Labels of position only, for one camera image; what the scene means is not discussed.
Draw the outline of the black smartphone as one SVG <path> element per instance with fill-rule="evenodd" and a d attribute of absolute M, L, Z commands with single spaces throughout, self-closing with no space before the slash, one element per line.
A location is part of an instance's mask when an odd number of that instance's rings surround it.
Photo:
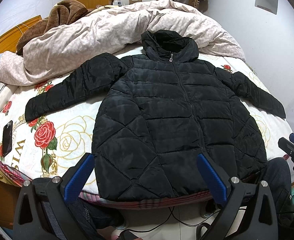
<path fill-rule="evenodd" d="M 12 150 L 13 121 L 9 121 L 3 128 L 2 134 L 2 156 L 5 157 Z"/>

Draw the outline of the pink leaf-pattern duvet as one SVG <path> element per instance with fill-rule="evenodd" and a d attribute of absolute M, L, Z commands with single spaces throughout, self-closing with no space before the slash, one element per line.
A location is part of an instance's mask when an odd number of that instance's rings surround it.
<path fill-rule="evenodd" d="M 75 70 L 101 53 L 116 53 L 139 42 L 145 31 L 173 30 L 195 40 L 204 54 L 244 59 L 238 42 L 196 8 L 158 0 L 95 11 L 69 25 L 32 38 L 22 56 L 5 51 L 0 57 L 0 82 L 30 86 Z"/>

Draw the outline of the orange wooden headboard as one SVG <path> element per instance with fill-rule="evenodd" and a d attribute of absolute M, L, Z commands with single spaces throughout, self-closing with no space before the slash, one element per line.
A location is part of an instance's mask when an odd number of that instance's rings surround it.
<path fill-rule="evenodd" d="M 0 36 L 0 54 L 4 51 L 16 52 L 16 44 L 24 32 L 36 24 L 42 17 L 40 15 L 22 22 Z"/>

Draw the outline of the brown fleece blanket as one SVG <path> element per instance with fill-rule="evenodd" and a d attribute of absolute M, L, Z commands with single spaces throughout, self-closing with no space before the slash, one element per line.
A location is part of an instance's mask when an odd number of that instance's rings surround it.
<path fill-rule="evenodd" d="M 77 0 L 63 0 L 59 2 L 51 9 L 48 17 L 39 20 L 22 34 L 16 44 L 16 53 L 23 55 L 23 47 L 30 40 L 44 35 L 52 28 L 72 24 L 92 11 L 93 9 L 87 9 L 84 4 Z"/>

